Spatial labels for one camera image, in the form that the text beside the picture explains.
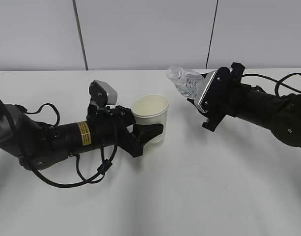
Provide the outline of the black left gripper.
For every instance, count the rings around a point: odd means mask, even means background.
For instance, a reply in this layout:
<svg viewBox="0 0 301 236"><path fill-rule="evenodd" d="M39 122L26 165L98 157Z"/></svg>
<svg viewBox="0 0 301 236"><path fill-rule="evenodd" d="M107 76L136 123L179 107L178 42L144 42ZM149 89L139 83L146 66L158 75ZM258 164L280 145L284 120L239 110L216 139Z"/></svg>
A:
<svg viewBox="0 0 301 236"><path fill-rule="evenodd" d="M127 127L136 123L130 108L107 106L98 108L89 104L86 122L88 124L92 144L95 148L117 145L133 158L143 155L143 146L161 135L164 125L137 124L137 137Z"/></svg>

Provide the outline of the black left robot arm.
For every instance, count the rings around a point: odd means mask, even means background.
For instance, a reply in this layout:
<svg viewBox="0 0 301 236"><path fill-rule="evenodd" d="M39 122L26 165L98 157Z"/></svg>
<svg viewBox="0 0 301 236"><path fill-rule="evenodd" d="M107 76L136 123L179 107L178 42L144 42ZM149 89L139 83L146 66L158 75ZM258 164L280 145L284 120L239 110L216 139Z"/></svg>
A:
<svg viewBox="0 0 301 236"><path fill-rule="evenodd" d="M109 146L110 160L118 148L142 156L144 145L161 135L164 125L137 124L129 108L111 105L115 103L100 92L90 98L85 121L51 125L32 120L24 107L0 101L0 149L17 157L27 170L30 164L44 170L69 156Z"/></svg>

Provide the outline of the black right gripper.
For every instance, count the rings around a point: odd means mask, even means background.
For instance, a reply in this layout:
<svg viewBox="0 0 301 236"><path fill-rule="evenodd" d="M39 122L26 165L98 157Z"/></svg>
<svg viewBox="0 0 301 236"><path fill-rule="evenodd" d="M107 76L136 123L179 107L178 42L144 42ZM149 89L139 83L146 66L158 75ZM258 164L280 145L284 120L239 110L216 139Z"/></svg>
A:
<svg viewBox="0 0 301 236"><path fill-rule="evenodd" d="M208 112L205 114L199 111L202 109L201 103L195 99L187 98L187 101L194 105L197 110L207 118L207 121L202 124L202 127L212 132L215 131L223 118L232 111L228 104L230 95L233 87L241 82L244 70L245 67L238 62L232 63L230 69L227 67L217 69L218 72L212 86L212 91L208 96Z"/></svg>

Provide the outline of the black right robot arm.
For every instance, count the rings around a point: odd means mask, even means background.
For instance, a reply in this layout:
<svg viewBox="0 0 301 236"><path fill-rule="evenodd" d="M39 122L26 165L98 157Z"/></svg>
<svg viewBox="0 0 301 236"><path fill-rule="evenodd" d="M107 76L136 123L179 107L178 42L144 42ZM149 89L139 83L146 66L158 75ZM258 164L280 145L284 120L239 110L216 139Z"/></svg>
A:
<svg viewBox="0 0 301 236"><path fill-rule="evenodd" d="M282 143L301 148L301 91L279 95L278 89L289 75L276 81L275 94L266 93L260 86L241 82L245 67L237 62L231 68L203 74L203 83L194 99L188 101L207 118L202 126L215 131L225 116L240 118L261 126Z"/></svg>

